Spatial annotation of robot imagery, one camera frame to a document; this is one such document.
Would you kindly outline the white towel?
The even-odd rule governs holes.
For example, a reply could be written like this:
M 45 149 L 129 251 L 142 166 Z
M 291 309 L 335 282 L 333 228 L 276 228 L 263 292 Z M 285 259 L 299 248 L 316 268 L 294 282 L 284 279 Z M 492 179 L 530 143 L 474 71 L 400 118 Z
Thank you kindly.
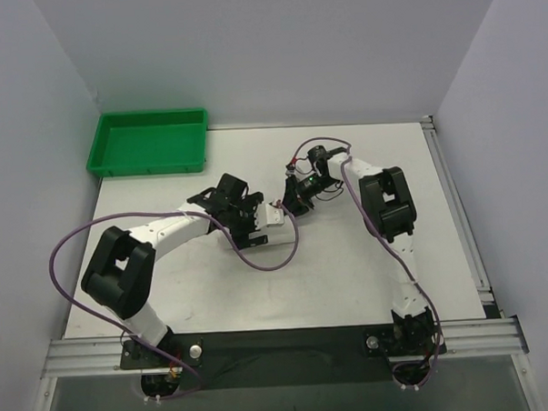
M 280 227 L 267 227 L 262 230 L 256 230 L 259 236 L 268 235 L 269 246 L 282 246 L 285 244 L 294 244 L 299 240 L 299 226 L 296 224 L 293 214 L 287 211 L 282 203 L 270 203 L 273 206 L 279 206 L 284 210 L 284 225 Z

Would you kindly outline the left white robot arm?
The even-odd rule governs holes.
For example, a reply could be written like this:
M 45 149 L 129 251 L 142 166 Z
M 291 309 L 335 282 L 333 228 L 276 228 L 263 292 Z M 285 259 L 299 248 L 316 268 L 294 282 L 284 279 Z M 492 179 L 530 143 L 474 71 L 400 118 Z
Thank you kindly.
M 178 216 L 128 230 L 111 226 L 102 233 L 81 288 L 144 340 L 140 355 L 151 366 L 164 366 L 174 354 L 174 333 L 148 302 L 156 261 L 220 227 L 239 250 L 264 244 L 265 237 L 250 237 L 261 228 L 258 213 L 264 209 L 264 195 L 250 194 L 248 188 L 225 173 L 217 186 L 187 198 Z

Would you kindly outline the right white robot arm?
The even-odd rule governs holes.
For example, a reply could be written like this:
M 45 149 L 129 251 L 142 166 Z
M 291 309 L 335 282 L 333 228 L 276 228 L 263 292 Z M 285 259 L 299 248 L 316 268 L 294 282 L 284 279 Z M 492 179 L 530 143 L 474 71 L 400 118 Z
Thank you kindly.
M 343 186 L 353 199 L 365 227 L 389 256 L 392 342 L 410 355 L 442 342 L 438 315 L 416 274 L 413 231 L 417 217 L 404 172 L 397 166 L 380 167 L 352 157 L 349 147 L 307 153 L 311 168 L 303 172 L 293 157 L 286 166 L 283 204 L 294 216 L 314 209 L 313 198 L 331 185 Z

